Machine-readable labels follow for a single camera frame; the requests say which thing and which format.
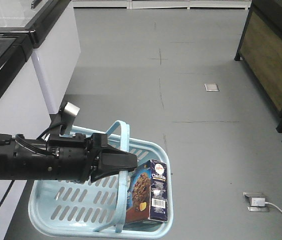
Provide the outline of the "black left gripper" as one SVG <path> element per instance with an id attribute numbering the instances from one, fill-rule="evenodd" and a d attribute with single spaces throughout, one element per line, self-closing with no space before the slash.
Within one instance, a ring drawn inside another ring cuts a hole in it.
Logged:
<path id="1" fill-rule="evenodd" d="M 72 137 L 51 134 L 47 149 L 55 151 L 52 167 L 53 180 L 70 180 L 94 183 L 100 179 L 120 175 L 119 171 L 133 171 L 137 156 L 108 144 L 108 135 L 93 133 L 86 136 L 76 133 Z"/>

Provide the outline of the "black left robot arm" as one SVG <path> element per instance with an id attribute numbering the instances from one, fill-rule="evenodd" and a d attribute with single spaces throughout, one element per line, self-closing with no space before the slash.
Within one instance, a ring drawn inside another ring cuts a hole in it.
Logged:
<path id="1" fill-rule="evenodd" d="M 51 134 L 46 141 L 0 134 L 0 180 L 94 183 L 137 166 L 135 154 L 112 147 L 103 133 Z"/>

